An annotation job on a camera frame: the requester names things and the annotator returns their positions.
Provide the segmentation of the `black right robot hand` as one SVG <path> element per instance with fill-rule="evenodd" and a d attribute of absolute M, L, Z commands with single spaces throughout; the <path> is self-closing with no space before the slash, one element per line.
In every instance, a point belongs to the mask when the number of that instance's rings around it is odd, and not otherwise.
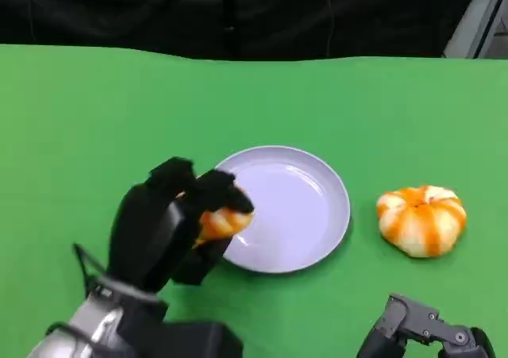
<path fill-rule="evenodd" d="M 358 357 L 403 357 L 408 341 L 441 343 L 439 357 L 494 357 L 485 332 L 477 327 L 450 325 L 439 310 L 400 294 L 391 294 L 385 309 L 364 339 Z"/>

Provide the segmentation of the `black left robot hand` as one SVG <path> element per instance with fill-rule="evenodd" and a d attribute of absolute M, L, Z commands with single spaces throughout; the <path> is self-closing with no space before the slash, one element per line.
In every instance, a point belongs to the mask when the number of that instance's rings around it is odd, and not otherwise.
<path fill-rule="evenodd" d="M 233 174 L 212 169 L 196 176 L 190 160 L 172 157 L 121 200 L 107 274 L 152 293 L 170 280 L 198 286 L 254 209 Z"/>

